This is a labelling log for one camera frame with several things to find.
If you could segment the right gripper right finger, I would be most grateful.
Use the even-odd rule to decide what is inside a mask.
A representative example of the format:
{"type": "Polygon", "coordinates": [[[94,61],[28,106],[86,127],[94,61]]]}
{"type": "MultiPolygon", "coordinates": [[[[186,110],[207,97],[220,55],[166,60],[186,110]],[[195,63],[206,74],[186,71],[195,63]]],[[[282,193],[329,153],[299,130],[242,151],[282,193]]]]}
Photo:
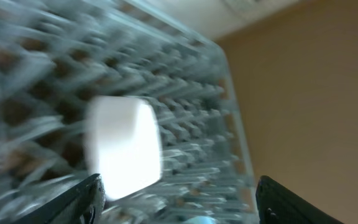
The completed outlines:
{"type": "Polygon", "coordinates": [[[260,224],[343,224],[267,175],[256,191],[260,224]]]}

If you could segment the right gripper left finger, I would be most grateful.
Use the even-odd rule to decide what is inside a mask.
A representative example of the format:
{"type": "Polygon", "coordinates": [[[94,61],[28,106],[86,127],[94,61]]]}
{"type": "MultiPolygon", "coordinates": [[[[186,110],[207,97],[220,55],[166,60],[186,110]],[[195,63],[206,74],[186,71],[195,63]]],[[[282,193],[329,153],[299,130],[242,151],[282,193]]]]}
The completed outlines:
{"type": "Polygon", "coordinates": [[[104,208],[104,187],[99,174],[93,174],[14,224],[71,224],[100,222],[104,208]]]}

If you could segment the blue cup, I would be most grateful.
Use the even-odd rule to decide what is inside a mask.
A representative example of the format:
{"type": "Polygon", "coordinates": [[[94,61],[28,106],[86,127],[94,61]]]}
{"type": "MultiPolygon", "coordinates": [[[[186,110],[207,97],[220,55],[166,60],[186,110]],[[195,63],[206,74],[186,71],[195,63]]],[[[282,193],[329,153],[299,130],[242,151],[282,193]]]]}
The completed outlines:
{"type": "Polygon", "coordinates": [[[216,224],[216,220],[212,217],[198,216],[183,221],[182,224],[216,224]]]}

